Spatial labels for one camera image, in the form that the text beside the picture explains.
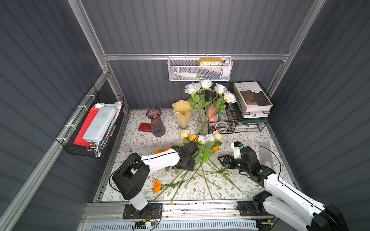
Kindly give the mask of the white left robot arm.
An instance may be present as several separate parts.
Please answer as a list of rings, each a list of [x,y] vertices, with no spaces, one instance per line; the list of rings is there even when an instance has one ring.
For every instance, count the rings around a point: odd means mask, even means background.
[[[134,209],[142,211],[149,204],[142,192],[147,177],[167,167],[193,171],[198,151],[196,144],[190,142],[182,147],[172,146],[164,152],[151,156],[132,153],[109,179],[114,182],[114,189],[120,192]]]

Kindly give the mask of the white rose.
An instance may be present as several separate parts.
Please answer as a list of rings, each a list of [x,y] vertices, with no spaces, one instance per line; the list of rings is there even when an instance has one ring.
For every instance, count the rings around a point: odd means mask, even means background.
[[[194,94],[194,100],[196,103],[195,107],[198,112],[198,115],[200,115],[200,105],[198,105],[198,103],[200,102],[200,96],[198,94],[201,89],[201,84],[199,82],[195,83],[195,89],[196,89],[196,93]]]
[[[197,138],[197,143],[206,145],[208,143],[207,137],[199,135]]]
[[[211,86],[213,83],[211,80],[201,80],[199,83],[201,85],[201,89],[199,91],[200,100],[202,101],[202,106],[206,110],[205,115],[207,117],[210,117],[209,110],[210,110],[211,105],[213,104],[213,100],[212,98],[207,98],[206,93],[211,90]]]
[[[227,91],[227,88],[224,85],[217,83],[214,87],[214,91],[216,93],[216,96],[214,98],[215,104],[216,100],[220,98],[220,95],[224,94]]]
[[[216,100],[216,114],[222,112],[226,108],[226,104],[234,104],[237,102],[236,96],[230,91],[226,91],[224,94],[220,95],[220,98]]]
[[[192,107],[191,111],[197,112],[196,107],[195,107],[196,103],[194,100],[194,94],[196,93],[195,82],[187,84],[185,86],[185,93],[191,96],[191,98],[188,99],[188,102],[190,103],[190,106]]]

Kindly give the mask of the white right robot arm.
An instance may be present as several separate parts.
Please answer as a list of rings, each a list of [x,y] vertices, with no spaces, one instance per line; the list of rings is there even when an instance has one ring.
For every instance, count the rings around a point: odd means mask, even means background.
[[[237,169],[264,190],[253,197],[256,214],[269,213],[298,231],[347,231],[345,218],[334,205],[326,206],[280,178],[272,168],[262,165],[251,147],[240,142],[231,145],[233,155],[218,158],[223,167]]]

